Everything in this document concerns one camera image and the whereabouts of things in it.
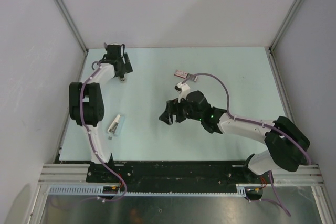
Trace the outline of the light blue white stapler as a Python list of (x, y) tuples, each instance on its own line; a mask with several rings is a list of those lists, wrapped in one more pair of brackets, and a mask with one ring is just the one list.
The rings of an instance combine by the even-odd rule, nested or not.
[(120, 135), (121, 130), (123, 128), (124, 119), (125, 119), (125, 117), (121, 114), (118, 114), (114, 118), (114, 120), (112, 121), (112, 123), (110, 124), (110, 126), (107, 129), (107, 132), (108, 132), (110, 137), (118, 137)]

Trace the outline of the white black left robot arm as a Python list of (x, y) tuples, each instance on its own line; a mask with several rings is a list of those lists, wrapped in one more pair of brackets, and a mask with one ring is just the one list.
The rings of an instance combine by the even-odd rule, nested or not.
[(125, 81), (125, 76), (133, 72), (125, 44), (104, 44), (106, 53), (91, 67), (93, 73), (84, 82), (69, 85), (69, 115), (85, 132), (91, 151), (91, 161), (103, 164), (98, 176), (105, 182), (115, 178), (116, 169), (107, 164), (112, 154), (101, 129), (104, 118), (104, 102), (101, 89), (111, 79)]

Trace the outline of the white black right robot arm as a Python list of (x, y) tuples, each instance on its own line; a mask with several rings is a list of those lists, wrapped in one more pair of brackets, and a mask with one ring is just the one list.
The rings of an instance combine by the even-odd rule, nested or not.
[(254, 121), (232, 116), (225, 109), (211, 106), (200, 91), (168, 100), (159, 119), (167, 125), (196, 120), (209, 133), (234, 134), (265, 144), (266, 151), (251, 154), (244, 163), (242, 176), (249, 183), (270, 170), (296, 172), (300, 165), (311, 164), (307, 153), (310, 141), (287, 117)]

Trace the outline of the red staple box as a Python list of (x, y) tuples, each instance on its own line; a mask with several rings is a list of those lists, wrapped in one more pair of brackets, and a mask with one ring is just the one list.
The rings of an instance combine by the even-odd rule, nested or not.
[(174, 73), (174, 76), (182, 78), (182, 79), (188, 79), (193, 82), (196, 82), (198, 80), (198, 76), (185, 72), (185, 71), (180, 71), (180, 70), (176, 70)]

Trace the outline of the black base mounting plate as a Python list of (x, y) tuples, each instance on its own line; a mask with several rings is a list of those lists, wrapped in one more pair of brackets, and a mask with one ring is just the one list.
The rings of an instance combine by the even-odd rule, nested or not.
[(205, 178), (223, 179), (229, 183), (270, 183), (268, 172), (255, 175), (244, 161), (109, 161), (90, 163), (87, 182), (119, 182), (128, 185), (145, 178)]

